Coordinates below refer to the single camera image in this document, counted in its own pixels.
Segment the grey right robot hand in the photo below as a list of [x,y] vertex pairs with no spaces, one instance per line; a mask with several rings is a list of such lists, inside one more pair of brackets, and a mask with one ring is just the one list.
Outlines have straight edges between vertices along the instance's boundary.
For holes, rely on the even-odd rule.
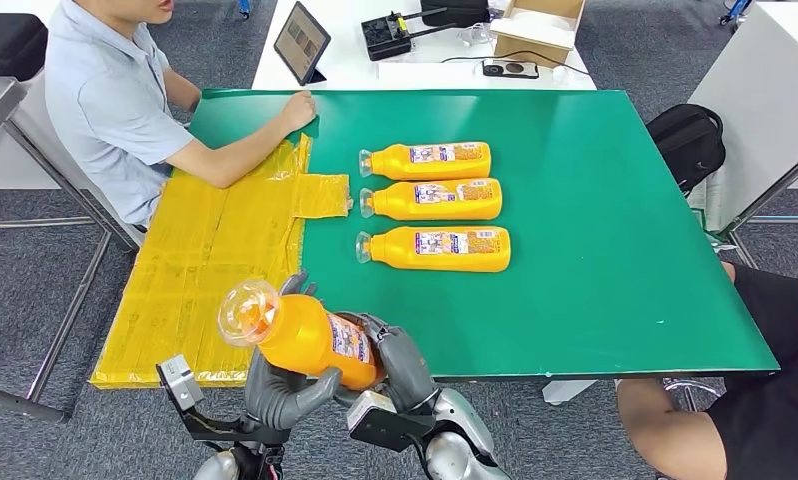
[[341,311],[337,315],[362,327],[377,354],[379,380],[371,389],[379,388],[398,413],[431,414],[439,388],[413,338],[403,328],[371,314]]

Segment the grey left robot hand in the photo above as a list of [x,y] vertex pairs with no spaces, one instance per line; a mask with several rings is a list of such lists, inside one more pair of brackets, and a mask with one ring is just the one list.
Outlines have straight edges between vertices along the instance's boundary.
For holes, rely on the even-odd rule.
[[311,383],[304,374],[273,366],[255,349],[244,388],[245,411],[263,426],[290,430],[331,400],[341,379],[341,371],[329,367]]

